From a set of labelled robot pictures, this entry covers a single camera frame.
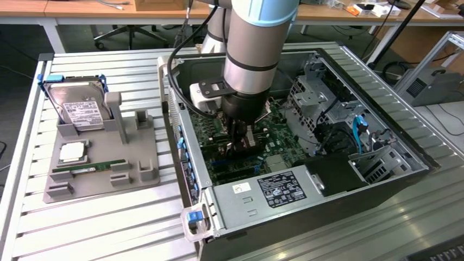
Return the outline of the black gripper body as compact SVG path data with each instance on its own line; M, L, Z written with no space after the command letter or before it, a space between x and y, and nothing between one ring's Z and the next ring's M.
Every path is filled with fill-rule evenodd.
M268 92L247 95L238 92L222 98L222 110L228 120L251 125L263 113Z

